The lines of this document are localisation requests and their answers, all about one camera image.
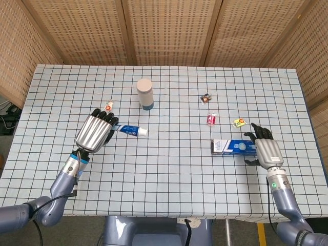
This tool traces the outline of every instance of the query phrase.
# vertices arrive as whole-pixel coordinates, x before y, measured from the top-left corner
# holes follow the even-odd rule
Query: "toothpaste cap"
[[[138,137],[139,136],[142,136],[142,137],[146,137],[147,136],[147,132],[148,130],[147,129],[144,129],[144,128],[139,128],[139,132],[138,132]]]

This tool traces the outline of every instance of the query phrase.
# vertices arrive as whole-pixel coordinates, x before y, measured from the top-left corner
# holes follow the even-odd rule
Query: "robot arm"
[[[245,133],[256,145],[258,160],[246,161],[248,165],[259,165],[268,173],[266,178],[276,202],[278,212],[290,221],[281,222],[277,226],[277,235],[290,246],[324,246],[328,245],[328,236],[313,233],[306,222],[296,202],[294,193],[288,181],[285,169],[281,168],[283,158],[278,143],[273,140],[271,132],[260,126],[252,124],[256,136]]]
[[[42,196],[22,205],[0,208],[0,233],[22,228],[33,219],[46,227],[57,224],[68,197],[76,196],[77,181],[90,160],[89,153],[99,151],[108,143],[114,134],[111,128],[117,123],[113,113],[95,109],[76,137],[78,149],[70,154],[51,186],[52,199]]]

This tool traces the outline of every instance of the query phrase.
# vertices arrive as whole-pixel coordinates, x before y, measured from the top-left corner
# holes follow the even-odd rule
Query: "wicker panel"
[[[259,67],[303,2],[223,1],[206,65]]]
[[[129,0],[138,65],[199,66],[215,0]]]
[[[311,119],[324,165],[328,171],[328,100],[311,112]]]
[[[0,1],[0,93],[23,107],[38,63],[58,64],[16,1]]]
[[[127,65],[114,0],[26,0],[68,64]]]
[[[268,64],[297,69],[310,108],[328,94],[327,16],[328,1],[319,0]]]

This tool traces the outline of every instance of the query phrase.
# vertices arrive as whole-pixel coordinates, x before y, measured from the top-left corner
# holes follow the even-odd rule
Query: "toothpaste box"
[[[212,155],[256,155],[255,144],[250,140],[214,139],[211,148]]]

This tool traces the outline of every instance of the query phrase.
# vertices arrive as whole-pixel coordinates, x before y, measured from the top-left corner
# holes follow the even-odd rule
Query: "white grid tablecloth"
[[[154,108],[140,109],[136,82],[153,82]],[[213,98],[202,104],[199,97]],[[305,217],[328,216],[328,188],[301,86],[293,69],[38,65],[0,180],[0,205],[21,204],[50,187],[94,108],[114,100],[122,124],[91,157],[66,215],[237,218],[268,221],[261,167],[211,155],[211,139],[247,139],[248,124],[271,129]],[[206,117],[218,115],[209,127]],[[283,220],[271,205],[273,221]]]

